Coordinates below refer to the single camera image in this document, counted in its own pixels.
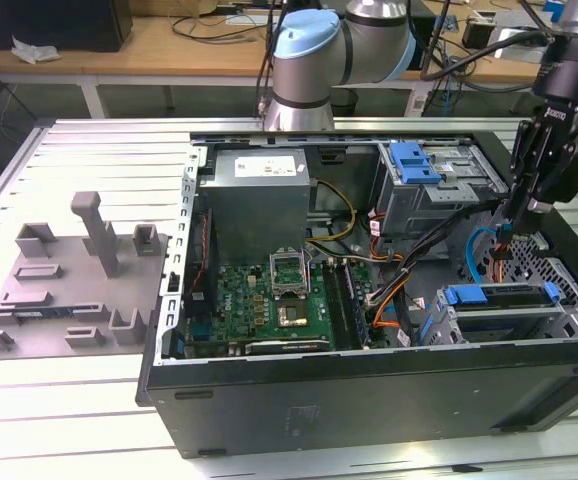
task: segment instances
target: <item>ventilation grille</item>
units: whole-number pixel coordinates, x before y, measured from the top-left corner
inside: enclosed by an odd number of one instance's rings
[[[564,294],[562,305],[572,307],[578,312],[578,284],[569,274],[564,264],[554,258],[541,258],[535,255],[539,251],[536,239],[526,242],[513,242],[511,252],[513,260],[503,262],[503,277],[507,282],[553,282]],[[489,252],[483,264],[492,261]]]

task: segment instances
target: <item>wooden desk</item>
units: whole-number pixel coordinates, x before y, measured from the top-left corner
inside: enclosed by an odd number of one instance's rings
[[[501,5],[519,8],[515,0],[498,0]],[[441,3],[427,1],[432,11],[439,13]],[[453,5],[450,13],[466,20],[472,9],[491,10],[489,0],[472,0],[470,6]],[[460,42],[465,22],[459,23],[460,33],[446,37]],[[182,25],[191,28],[191,22]],[[195,35],[211,36],[232,32],[243,26],[198,25]],[[260,68],[264,41],[256,32],[246,34],[252,41],[235,45],[209,45],[194,42],[171,32],[166,17],[134,18],[132,34],[117,53],[61,51],[62,58],[48,63],[29,65],[9,51],[0,51],[0,77],[10,83],[76,84],[83,91],[93,118],[106,117],[106,109],[97,87],[99,85],[222,85],[252,86]],[[465,55],[456,47],[450,51]],[[537,65],[501,59],[482,59],[471,80],[480,83],[511,85],[531,83]],[[359,88],[400,88],[412,90],[408,114],[416,114],[416,105],[424,104],[432,89],[431,83],[420,82],[418,72],[406,72],[402,79],[380,84],[359,85]],[[165,89],[165,99],[172,102],[171,90]]]

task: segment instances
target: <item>motherboard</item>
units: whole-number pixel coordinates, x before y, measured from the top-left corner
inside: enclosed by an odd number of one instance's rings
[[[189,319],[185,356],[334,351],[366,344],[360,304],[372,288],[367,268],[305,257],[289,252],[271,255],[266,264],[220,266],[215,315]]]

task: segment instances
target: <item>white table leg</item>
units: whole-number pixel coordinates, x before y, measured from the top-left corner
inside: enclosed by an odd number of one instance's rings
[[[162,87],[162,93],[165,96],[165,106],[167,110],[173,110],[176,108],[176,101],[173,98],[173,87],[171,85],[165,85]]]
[[[82,88],[82,94],[85,97],[85,102],[87,102],[87,108],[89,108],[91,118],[108,118],[107,107],[100,97],[98,85],[93,82],[87,82],[82,83],[80,88]]]
[[[427,97],[433,90],[433,82],[416,82],[409,94],[405,117],[421,117],[427,103]]]

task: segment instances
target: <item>white label sticker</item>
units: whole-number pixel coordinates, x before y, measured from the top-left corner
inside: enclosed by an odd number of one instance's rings
[[[425,308],[427,308],[425,306],[425,299],[424,297],[418,297],[418,298],[414,298],[413,299],[413,303],[415,303],[416,305],[418,305],[418,308],[420,310],[424,310]]]
[[[449,165],[448,163],[444,163],[444,164],[436,164],[433,166],[433,168],[436,170],[436,172],[453,172],[453,167],[451,165]]]
[[[16,312],[16,317],[42,317],[42,313],[40,312]]]
[[[409,335],[407,335],[402,330],[398,330],[398,341],[402,343],[405,347],[411,345],[411,339],[409,338]]]
[[[296,176],[296,161],[293,157],[238,157],[235,168],[235,176],[241,178]]]

